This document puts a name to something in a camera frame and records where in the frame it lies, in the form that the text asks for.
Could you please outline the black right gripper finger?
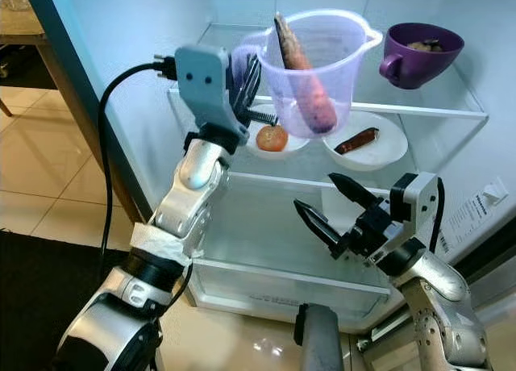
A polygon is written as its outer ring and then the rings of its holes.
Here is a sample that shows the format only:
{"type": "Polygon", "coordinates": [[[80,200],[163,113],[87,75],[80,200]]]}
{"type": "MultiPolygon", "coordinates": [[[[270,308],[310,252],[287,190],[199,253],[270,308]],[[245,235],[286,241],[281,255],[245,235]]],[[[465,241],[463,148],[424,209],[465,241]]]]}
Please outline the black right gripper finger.
{"type": "Polygon", "coordinates": [[[296,200],[295,209],[306,227],[328,247],[332,257],[341,257],[349,250],[351,240],[343,238],[313,206],[296,200]]]}
{"type": "Polygon", "coordinates": [[[347,200],[354,202],[361,206],[364,211],[369,209],[382,209],[383,198],[366,190],[360,183],[343,174],[329,174],[329,179],[333,186],[345,197],[347,200]]]}

